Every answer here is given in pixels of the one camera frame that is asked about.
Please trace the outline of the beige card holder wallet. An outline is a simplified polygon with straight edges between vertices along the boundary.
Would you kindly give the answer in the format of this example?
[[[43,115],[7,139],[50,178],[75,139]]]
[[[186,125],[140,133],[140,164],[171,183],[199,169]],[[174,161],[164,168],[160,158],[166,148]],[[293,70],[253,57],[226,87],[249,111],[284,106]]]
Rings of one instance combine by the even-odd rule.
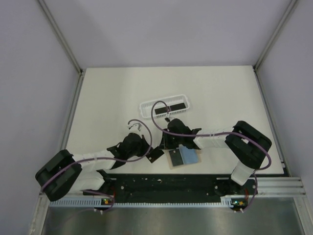
[[[169,150],[168,153],[167,153],[167,160],[168,160],[170,169],[181,168],[183,166],[189,166],[189,165],[194,165],[194,164],[201,163],[201,157],[200,157],[200,155],[199,155],[197,150],[195,150],[195,149],[188,149],[187,147],[184,147],[182,145],[180,145],[176,149],[180,150],[180,153],[181,153],[184,165],[173,167],[171,159],[170,159],[170,155],[169,155],[169,151],[170,151]]]

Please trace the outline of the white plastic basket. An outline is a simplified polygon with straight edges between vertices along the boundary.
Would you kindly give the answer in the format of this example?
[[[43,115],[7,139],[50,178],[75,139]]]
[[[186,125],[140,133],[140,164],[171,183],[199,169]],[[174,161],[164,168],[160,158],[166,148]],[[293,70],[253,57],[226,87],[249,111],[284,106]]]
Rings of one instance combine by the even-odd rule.
[[[170,115],[186,112],[190,102],[186,95],[178,94],[140,103],[139,111],[143,118],[169,117]]]

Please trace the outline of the black VIP card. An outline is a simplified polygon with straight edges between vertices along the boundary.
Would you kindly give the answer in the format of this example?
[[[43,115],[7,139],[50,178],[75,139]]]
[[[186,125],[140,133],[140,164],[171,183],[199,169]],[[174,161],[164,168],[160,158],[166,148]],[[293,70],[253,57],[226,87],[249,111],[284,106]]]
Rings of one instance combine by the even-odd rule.
[[[170,159],[173,167],[184,165],[183,159],[179,149],[169,151]]]
[[[156,160],[158,160],[162,155],[164,154],[164,151],[160,149],[159,147],[156,147],[152,149],[146,156],[146,158],[149,160],[150,163],[154,163]]]

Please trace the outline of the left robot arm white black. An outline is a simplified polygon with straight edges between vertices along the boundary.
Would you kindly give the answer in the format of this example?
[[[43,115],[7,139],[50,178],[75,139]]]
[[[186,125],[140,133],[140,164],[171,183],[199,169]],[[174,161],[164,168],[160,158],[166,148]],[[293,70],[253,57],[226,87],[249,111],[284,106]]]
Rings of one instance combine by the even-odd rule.
[[[122,142],[100,152],[71,154],[64,149],[35,174],[35,179],[51,202],[80,191],[109,197],[111,183],[106,171],[141,160],[152,151],[152,142],[152,138],[129,133]]]

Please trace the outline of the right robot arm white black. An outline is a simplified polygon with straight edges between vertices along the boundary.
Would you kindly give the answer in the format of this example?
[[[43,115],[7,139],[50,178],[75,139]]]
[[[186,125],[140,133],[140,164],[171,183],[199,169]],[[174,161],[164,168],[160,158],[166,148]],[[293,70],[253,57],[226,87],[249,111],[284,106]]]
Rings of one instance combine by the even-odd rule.
[[[230,149],[239,160],[231,173],[228,188],[232,193],[241,193],[248,178],[257,170],[271,165],[268,151],[272,141],[247,122],[238,121],[229,131],[205,131],[190,129],[178,118],[166,118],[167,128],[162,130],[164,148],[180,145],[194,150],[207,148]]]

